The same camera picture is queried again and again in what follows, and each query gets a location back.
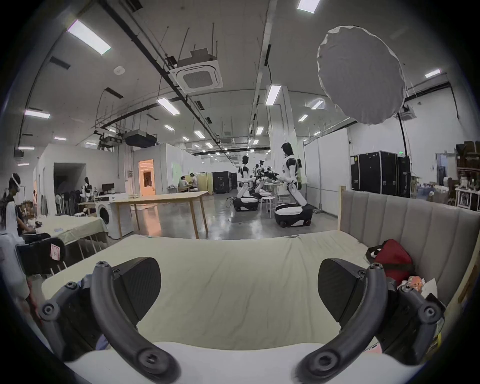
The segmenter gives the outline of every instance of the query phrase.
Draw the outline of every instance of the label sticker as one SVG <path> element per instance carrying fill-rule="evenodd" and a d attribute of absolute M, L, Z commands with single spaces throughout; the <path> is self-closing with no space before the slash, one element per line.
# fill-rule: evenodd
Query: label sticker
<path fill-rule="evenodd" d="M 60 261 L 60 247 L 50 244 L 50 257 L 55 261 Z"/>

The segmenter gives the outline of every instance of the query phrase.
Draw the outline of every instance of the gray headboard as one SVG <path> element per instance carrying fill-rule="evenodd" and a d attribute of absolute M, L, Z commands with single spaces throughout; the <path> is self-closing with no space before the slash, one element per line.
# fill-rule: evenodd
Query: gray headboard
<path fill-rule="evenodd" d="M 473 255 L 480 214 L 425 200 L 343 191 L 340 230 L 367 247 L 395 239 L 425 281 L 435 278 L 448 304 Z"/>

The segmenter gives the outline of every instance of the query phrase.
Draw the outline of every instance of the stool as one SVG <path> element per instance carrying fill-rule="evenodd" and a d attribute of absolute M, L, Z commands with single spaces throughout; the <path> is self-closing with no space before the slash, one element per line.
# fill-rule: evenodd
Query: stool
<path fill-rule="evenodd" d="M 272 200 L 275 199 L 274 196 L 264 196 L 260 199 L 260 214 L 262 214 L 262 202 L 265 201 L 265 207 L 270 213 L 270 218 L 272 217 Z"/>

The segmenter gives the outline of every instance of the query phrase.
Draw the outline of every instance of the white bed sheet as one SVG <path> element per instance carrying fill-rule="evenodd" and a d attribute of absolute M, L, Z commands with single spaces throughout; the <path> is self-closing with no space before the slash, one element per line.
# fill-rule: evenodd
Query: white bed sheet
<path fill-rule="evenodd" d="M 58 237 L 65 245 L 99 232 L 107 232 L 102 218 L 96 216 L 45 216 L 37 221 L 42 223 L 42 226 L 36 229 L 37 233 L 48 233 L 51 237 Z"/>
<path fill-rule="evenodd" d="M 318 295 L 320 263 L 336 257 L 367 267 L 366 250 L 336 230 L 260 240 L 132 235 L 50 277 L 42 291 L 50 298 L 100 260 L 113 266 L 150 256 L 162 287 L 138 330 L 152 342 L 236 350 L 327 343 L 340 327 Z"/>

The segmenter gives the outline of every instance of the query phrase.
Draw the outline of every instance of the door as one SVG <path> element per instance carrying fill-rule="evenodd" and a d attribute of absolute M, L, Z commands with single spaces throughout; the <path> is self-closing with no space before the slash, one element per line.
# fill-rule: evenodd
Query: door
<path fill-rule="evenodd" d="M 138 162 L 138 181 L 140 184 L 140 196 L 156 194 L 153 159 Z"/>

